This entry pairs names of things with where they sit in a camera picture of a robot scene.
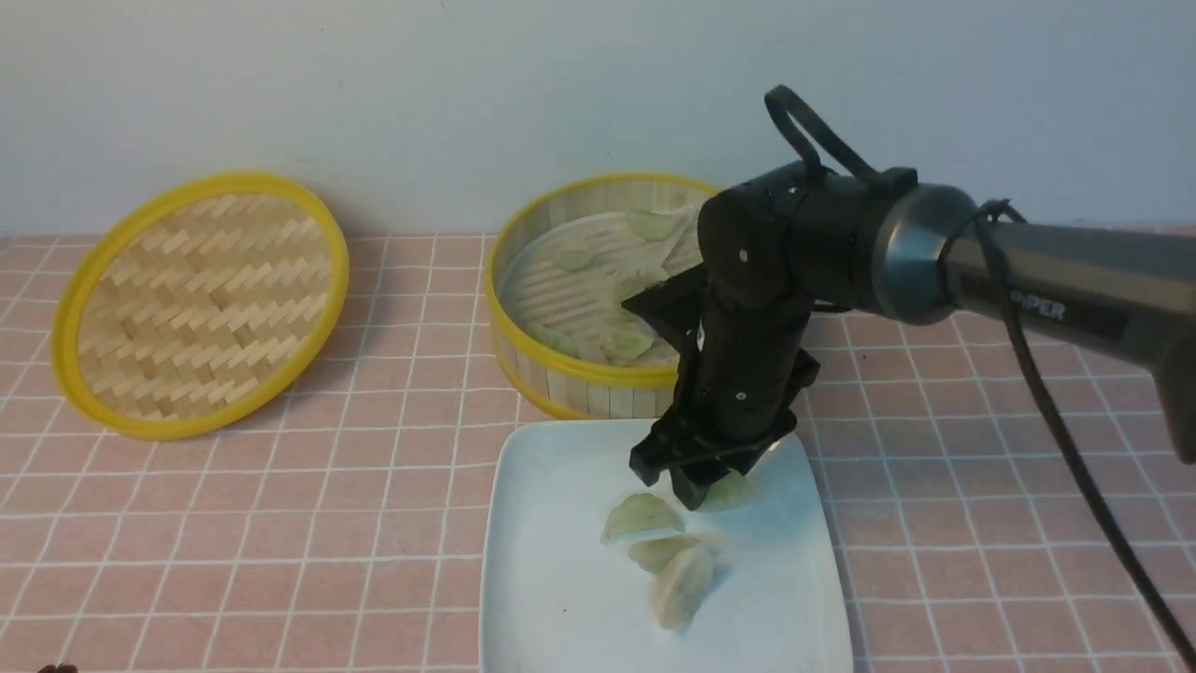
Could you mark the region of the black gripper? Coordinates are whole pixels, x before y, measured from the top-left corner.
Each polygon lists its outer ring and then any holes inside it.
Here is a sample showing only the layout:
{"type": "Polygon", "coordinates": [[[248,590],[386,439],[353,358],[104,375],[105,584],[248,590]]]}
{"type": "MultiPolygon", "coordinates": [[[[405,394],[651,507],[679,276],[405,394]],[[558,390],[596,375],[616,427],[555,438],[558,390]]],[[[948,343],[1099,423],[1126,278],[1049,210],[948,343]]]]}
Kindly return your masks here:
{"type": "Polygon", "coordinates": [[[751,308],[712,281],[670,280],[631,296],[633,316],[681,357],[671,405],[631,448],[633,473],[647,487],[670,473],[675,498],[698,510],[730,470],[748,476],[793,438],[791,404],[816,371],[803,356],[813,306],[786,293],[751,308]]]}

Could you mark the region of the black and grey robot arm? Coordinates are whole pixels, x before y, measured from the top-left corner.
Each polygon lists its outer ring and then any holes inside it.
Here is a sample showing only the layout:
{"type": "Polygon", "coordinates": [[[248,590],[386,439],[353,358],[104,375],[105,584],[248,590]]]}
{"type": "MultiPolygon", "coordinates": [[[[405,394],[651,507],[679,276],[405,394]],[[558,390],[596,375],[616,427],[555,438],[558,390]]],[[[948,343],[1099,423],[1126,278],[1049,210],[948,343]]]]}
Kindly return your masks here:
{"type": "Polygon", "coordinates": [[[791,402],[819,371],[804,329],[824,304],[928,325],[1007,302],[1030,331],[1148,371],[1192,464],[1192,238],[989,224],[962,189],[887,176],[897,192],[875,194],[793,163],[701,204],[701,263],[626,302],[681,356],[671,406],[631,448],[646,485],[669,472],[698,508],[794,429],[791,402]]]}

